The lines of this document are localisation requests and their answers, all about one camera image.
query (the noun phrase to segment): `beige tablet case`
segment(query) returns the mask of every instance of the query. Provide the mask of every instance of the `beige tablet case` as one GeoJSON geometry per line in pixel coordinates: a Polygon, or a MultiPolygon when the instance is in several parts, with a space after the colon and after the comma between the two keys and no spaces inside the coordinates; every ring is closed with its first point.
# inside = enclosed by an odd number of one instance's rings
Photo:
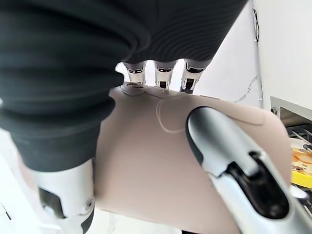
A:
{"type": "MultiPolygon", "coordinates": [[[[270,112],[131,83],[113,89],[111,96],[116,108],[102,123],[97,147],[98,209],[194,233],[239,233],[186,139],[186,118],[198,106],[232,118],[290,181],[288,135],[270,112]]],[[[22,171],[30,184],[30,175],[22,171]]]]}

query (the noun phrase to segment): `white wall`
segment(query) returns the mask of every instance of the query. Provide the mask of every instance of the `white wall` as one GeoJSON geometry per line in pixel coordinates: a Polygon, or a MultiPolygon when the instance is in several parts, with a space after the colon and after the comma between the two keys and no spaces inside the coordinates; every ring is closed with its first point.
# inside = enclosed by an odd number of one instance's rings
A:
{"type": "MultiPolygon", "coordinates": [[[[194,94],[228,101],[240,99],[247,92],[250,82],[257,76],[256,50],[253,12],[251,2],[248,2],[203,73],[194,94]]],[[[180,90],[183,67],[184,62],[180,60],[175,66],[170,89],[180,90]]],[[[129,80],[123,65],[118,65],[117,70],[129,80]]],[[[147,64],[146,83],[155,85],[154,64],[151,61],[147,64]]],[[[259,86],[256,81],[241,103],[259,106],[258,98],[259,86]]]]}
{"type": "Polygon", "coordinates": [[[254,0],[264,105],[270,96],[312,109],[312,0],[254,0]]]}

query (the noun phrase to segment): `ribbed fabric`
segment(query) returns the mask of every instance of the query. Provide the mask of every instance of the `ribbed fabric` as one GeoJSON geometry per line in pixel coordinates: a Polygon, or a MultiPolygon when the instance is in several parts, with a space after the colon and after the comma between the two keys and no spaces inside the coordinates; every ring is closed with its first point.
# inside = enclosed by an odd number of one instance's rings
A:
{"type": "Polygon", "coordinates": [[[0,126],[33,170],[87,161],[117,63],[211,59],[245,2],[1,0],[0,126]]]}

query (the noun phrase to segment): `white surface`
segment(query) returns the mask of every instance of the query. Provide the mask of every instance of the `white surface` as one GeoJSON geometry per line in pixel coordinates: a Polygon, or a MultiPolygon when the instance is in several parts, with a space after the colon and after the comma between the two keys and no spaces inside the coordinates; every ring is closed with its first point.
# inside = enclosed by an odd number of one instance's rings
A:
{"type": "Polygon", "coordinates": [[[312,1],[254,0],[265,109],[270,96],[312,109],[312,1]]]}
{"type": "Polygon", "coordinates": [[[43,234],[36,226],[39,220],[31,208],[29,202],[24,196],[18,183],[16,182],[9,167],[0,156],[0,202],[6,208],[12,220],[3,220],[1,222],[9,234],[43,234]]]}
{"type": "Polygon", "coordinates": [[[87,234],[181,234],[181,231],[161,224],[95,210],[95,219],[87,234]]]}
{"type": "Polygon", "coordinates": [[[14,234],[14,231],[10,224],[10,220],[8,219],[6,214],[0,215],[0,230],[1,233],[14,234]]]}
{"type": "Polygon", "coordinates": [[[292,148],[303,149],[303,145],[306,144],[303,140],[296,138],[289,138],[289,142],[292,148]]]}
{"type": "MultiPolygon", "coordinates": [[[[254,19],[251,3],[248,2],[224,39],[213,61],[204,71],[195,87],[194,94],[235,101],[246,94],[247,89],[257,76],[256,44],[254,42],[254,19]]],[[[181,59],[175,65],[170,89],[179,91],[184,68],[181,59]]],[[[119,64],[117,71],[129,81],[126,68],[119,64]]],[[[146,64],[146,84],[155,85],[154,63],[146,64]]],[[[241,103],[259,105],[259,87],[257,81],[241,103]]]]}

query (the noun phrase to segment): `screw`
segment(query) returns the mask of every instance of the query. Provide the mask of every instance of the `screw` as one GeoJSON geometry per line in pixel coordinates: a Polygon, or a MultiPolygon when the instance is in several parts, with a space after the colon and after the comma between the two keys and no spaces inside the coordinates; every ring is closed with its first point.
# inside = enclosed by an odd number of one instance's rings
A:
{"type": "Polygon", "coordinates": [[[277,109],[276,109],[275,107],[272,107],[272,108],[271,108],[271,112],[272,112],[273,114],[277,115],[277,109]]]}
{"type": "Polygon", "coordinates": [[[88,211],[88,210],[90,210],[90,209],[92,208],[93,202],[94,202],[93,199],[90,199],[90,200],[87,202],[86,211],[88,211]]]}

